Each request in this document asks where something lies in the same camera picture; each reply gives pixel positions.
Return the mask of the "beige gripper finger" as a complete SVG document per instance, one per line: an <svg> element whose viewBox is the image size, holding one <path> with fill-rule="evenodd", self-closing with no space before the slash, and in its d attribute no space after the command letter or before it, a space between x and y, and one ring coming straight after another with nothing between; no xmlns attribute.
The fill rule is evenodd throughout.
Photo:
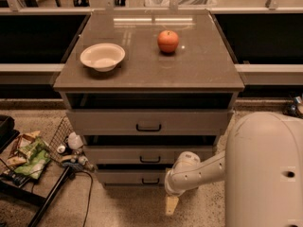
<svg viewBox="0 0 303 227"><path fill-rule="evenodd" d="M172 216L175 212L175 209L178 205L179 198L173 196L166 196L166 215Z"/></svg>

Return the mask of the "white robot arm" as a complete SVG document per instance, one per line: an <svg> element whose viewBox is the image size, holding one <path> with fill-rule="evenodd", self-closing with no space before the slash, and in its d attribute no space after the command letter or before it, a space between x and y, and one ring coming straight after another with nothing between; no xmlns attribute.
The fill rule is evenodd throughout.
<svg viewBox="0 0 303 227"><path fill-rule="evenodd" d="M242 117L224 151L205 161L182 152L165 189L179 197L219 181L225 227L303 227L303 120L271 112Z"/></svg>

